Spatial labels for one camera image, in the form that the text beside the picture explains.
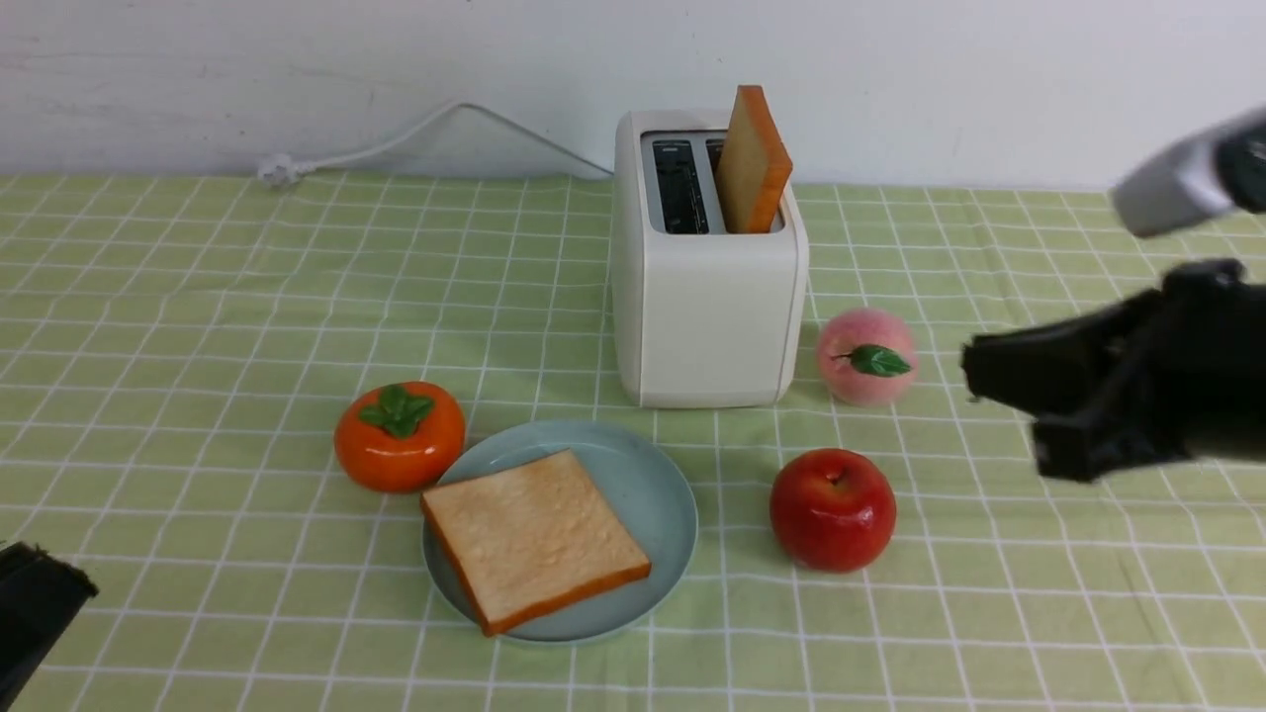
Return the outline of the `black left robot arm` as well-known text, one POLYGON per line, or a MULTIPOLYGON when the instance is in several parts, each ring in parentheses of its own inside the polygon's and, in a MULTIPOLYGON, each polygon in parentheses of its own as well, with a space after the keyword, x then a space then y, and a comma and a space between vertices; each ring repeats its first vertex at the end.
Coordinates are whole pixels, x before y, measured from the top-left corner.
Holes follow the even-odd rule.
POLYGON ((1 709, 9 711, 99 587, 41 546, 1 550, 1 709))

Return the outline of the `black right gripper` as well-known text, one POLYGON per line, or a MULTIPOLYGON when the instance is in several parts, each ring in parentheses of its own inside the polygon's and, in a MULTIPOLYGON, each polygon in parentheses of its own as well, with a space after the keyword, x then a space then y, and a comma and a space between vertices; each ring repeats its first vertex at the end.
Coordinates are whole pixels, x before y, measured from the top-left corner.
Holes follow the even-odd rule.
POLYGON ((1032 417, 1050 481, 1200 459, 1263 462, 1263 284, 1238 260, 1200 260, 1156 288, 1063 321, 972 336, 961 370, 976 400, 1032 417), (1143 404, 1079 409, 1144 331, 1143 404))

